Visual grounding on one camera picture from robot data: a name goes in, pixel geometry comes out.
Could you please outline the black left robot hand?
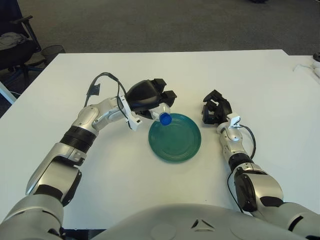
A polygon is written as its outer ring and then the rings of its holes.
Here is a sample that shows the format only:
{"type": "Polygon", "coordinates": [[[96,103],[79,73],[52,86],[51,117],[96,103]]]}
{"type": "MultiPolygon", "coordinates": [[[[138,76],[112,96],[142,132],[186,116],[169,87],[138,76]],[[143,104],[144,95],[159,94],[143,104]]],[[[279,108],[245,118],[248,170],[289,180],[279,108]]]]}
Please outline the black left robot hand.
{"type": "Polygon", "coordinates": [[[162,103],[171,107],[177,95],[173,90],[164,91],[166,85],[162,78],[154,78],[142,80],[132,86],[125,95],[131,111],[146,119],[152,119],[151,109],[159,107],[162,103]]]}

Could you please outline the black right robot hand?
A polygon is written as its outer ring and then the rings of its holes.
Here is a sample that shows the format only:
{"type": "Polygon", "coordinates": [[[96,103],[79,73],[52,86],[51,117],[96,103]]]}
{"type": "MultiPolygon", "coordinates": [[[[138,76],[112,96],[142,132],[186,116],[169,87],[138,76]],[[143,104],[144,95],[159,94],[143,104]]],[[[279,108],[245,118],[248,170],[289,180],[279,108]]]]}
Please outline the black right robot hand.
{"type": "Polygon", "coordinates": [[[227,99],[217,90],[210,92],[204,99],[202,108],[202,121],[208,125],[220,125],[227,122],[227,116],[232,113],[232,108],[227,99]]]}

